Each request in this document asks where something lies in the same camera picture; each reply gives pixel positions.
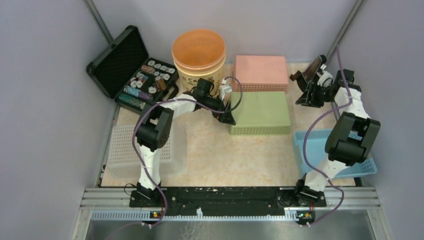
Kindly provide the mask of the green plastic basket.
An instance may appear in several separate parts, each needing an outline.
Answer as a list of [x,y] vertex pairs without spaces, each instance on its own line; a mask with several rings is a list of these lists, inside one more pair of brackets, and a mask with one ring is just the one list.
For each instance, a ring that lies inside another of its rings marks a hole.
[[232,92],[230,100],[232,103],[241,100],[239,106],[231,112],[236,125],[229,127],[230,135],[287,135],[291,132],[285,92]]

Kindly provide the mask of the blue plastic basket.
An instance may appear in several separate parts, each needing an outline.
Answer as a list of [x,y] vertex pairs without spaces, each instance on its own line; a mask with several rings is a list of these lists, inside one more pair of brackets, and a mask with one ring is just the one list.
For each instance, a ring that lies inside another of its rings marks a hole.
[[[306,143],[306,156],[309,163],[314,167],[317,167],[326,156],[325,144],[331,131],[331,129],[316,129],[312,130],[308,135]],[[293,153],[300,177],[312,170],[304,160],[303,144],[305,135],[305,131],[296,131],[293,133],[292,139]],[[378,169],[376,163],[372,156],[369,155],[364,162],[356,163],[353,166],[342,170],[335,176],[335,178],[361,178],[376,174],[377,172]]]

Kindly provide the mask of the pink plastic basket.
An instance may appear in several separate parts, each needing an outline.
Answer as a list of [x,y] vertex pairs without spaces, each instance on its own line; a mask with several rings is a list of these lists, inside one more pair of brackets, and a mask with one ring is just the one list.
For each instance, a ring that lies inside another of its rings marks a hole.
[[233,65],[232,87],[236,92],[287,92],[286,58],[281,55],[237,55]]

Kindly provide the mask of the orange capybara bucket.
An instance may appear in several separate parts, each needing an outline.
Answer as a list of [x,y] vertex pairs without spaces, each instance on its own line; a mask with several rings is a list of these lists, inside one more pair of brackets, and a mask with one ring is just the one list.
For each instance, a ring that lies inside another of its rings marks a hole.
[[210,94],[219,94],[226,61],[224,38],[210,29],[193,29],[173,42],[171,53],[184,91],[198,85],[200,79],[212,83]]

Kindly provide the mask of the white perforated plastic basket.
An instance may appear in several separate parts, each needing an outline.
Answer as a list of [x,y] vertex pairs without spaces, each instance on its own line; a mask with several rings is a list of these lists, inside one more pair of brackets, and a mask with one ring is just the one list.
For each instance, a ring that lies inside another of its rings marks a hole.
[[[138,178],[141,162],[133,146],[134,125],[120,125],[112,129],[106,168],[117,180]],[[161,177],[180,174],[187,162],[187,131],[183,124],[174,123],[169,139],[161,149],[159,174]]]

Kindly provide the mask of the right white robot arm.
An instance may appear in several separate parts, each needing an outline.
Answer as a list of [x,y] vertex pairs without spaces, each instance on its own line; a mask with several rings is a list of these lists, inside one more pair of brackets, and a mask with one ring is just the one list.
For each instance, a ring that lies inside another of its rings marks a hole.
[[301,152],[304,163],[311,170],[297,181],[293,200],[299,206],[307,206],[321,200],[326,186],[337,174],[368,158],[381,123],[365,111],[361,99],[362,89],[355,84],[353,70],[339,70],[335,77],[322,69],[314,70],[311,75],[297,71],[289,78],[302,91],[296,104],[320,108],[324,103],[334,102],[337,105],[334,111],[339,113],[326,139],[323,148],[325,155],[317,165],[311,163],[311,155],[307,150],[312,129],[309,128],[305,133]]

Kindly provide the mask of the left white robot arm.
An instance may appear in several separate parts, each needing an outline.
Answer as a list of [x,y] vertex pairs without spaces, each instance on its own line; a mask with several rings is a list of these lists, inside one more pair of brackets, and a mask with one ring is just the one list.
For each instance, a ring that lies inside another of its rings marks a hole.
[[232,112],[242,102],[240,96],[235,105],[225,101],[232,87],[224,82],[219,87],[217,97],[211,95],[212,84],[201,78],[192,89],[168,100],[156,103],[146,103],[132,134],[132,146],[141,162],[140,177],[136,185],[136,192],[141,200],[149,207],[160,202],[160,151],[167,143],[173,121],[199,109],[206,109],[220,123],[234,126],[236,120]]

